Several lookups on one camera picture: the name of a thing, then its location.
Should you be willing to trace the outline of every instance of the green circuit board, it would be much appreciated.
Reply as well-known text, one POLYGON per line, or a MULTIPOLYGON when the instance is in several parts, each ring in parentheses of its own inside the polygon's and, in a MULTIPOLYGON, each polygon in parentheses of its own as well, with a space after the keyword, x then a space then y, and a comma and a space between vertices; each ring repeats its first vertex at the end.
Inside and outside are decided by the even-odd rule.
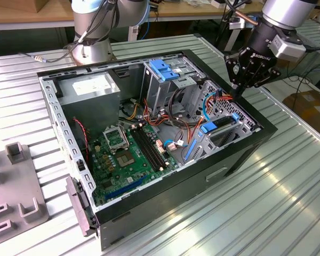
MULTIPOLYGON (((149 143, 157 150, 156 140, 158 137, 153 128, 150 125, 145 125, 142 130, 147 135, 149 143)), ((111 153, 104 135, 89 142, 92 148, 91 171, 97 186, 93 192, 96 205, 102 205, 178 168, 173 157, 166 152, 162 155, 159 153, 160 157, 168 163, 166 168, 163 171, 153 170, 134 140, 131 131, 125 130, 124 132, 129 142, 129 149, 119 149, 114 155, 111 153)), ((112 135, 114 136, 109 138, 110 145, 121 142, 121 138, 117 134, 112 135)))

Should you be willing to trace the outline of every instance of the blue cable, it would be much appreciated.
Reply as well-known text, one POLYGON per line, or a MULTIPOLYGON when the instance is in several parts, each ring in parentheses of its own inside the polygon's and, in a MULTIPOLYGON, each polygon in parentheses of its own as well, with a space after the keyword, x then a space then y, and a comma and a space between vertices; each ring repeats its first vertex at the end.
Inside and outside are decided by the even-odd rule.
POLYGON ((143 40, 143 39, 144 39, 144 37, 147 35, 148 31, 149 31, 149 20, 148 20, 148 24, 147 24, 147 30, 146 30, 146 33, 143 35, 143 37, 141 38, 141 40, 143 40))
POLYGON ((171 143, 171 142, 173 142, 173 140, 166 140, 165 143, 164 143, 164 147, 166 147, 167 144, 168 144, 168 143, 171 143))
POLYGON ((208 97, 210 97, 210 96, 212 96, 212 95, 215 95, 215 92, 208 94, 208 95, 205 97, 204 101, 203 101, 203 114, 204 114, 206 120, 208 120, 208 121, 210 121, 210 119, 209 119, 209 117, 208 117, 208 115, 207 115, 207 113, 206 113, 205 103, 206 103, 206 100, 208 99, 208 97))
POLYGON ((164 143, 164 147, 166 147, 168 143, 174 143, 174 144, 178 145, 178 143, 174 142, 173 140, 166 140, 164 143))

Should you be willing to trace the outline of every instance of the robotic arm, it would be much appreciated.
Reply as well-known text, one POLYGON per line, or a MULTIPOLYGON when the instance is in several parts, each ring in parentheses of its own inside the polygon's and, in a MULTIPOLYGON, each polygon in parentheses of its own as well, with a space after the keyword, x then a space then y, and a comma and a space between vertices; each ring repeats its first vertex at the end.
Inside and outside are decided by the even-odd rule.
POLYGON ((82 65, 112 60, 110 30, 140 25, 149 16, 148 0, 73 0, 71 6, 76 32, 71 52, 82 65))
POLYGON ((236 15, 248 20, 254 28, 238 53, 225 56, 234 100, 246 88, 260 87, 278 77, 277 59, 297 61, 308 52, 308 46, 303 45, 295 29, 303 24, 316 4, 317 0, 267 0, 258 22, 249 21, 249 17, 236 11, 236 15))

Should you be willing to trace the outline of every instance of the tabletop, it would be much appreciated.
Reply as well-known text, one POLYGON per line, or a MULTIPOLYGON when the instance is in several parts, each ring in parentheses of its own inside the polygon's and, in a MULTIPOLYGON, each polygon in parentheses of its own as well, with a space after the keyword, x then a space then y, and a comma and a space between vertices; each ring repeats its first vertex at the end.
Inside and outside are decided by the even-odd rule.
MULTIPOLYGON (((118 59, 192 50, 228 81, 223 55, 194 35, 112 44, 118 59)), ((55 59, 64 50, 36 53, 55 59)), ((65 189, 69 175, 37 72, 71 67, 0 57, 0 150, 28 145, 50 219, 0 244, 0 255, 102 255, 83 237, 65 189)), ((243 94, 278 131, 244 165, 202 194, 114 244, 105 255, 320 255, 320 135, 264 89, 243 94)))
MULTIPOLYGON (((256 13, 262 10, 263 5, 253 2, 246 5, 242 12, 256 13)), ((216 8, 209 4, 193 7, 185 2, 160 3, 159 17, 185 17, 222 15, 224 9, 216 8)), ((0 7, 0 23, 24 23, 24 22, 52 22, 52 21, 73 21, 73 12, 69 0, 50 0, 38 13, 30 13, 0 7)))

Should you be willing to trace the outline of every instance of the open computer tower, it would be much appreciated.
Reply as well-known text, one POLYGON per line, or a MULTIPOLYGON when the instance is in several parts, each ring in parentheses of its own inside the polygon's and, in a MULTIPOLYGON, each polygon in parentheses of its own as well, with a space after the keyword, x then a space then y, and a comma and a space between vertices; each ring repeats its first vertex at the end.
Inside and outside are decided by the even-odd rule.
POLYGON ((102 249, 236 172, 277 130, 190 50, 38 77, 78 222, 102 249))

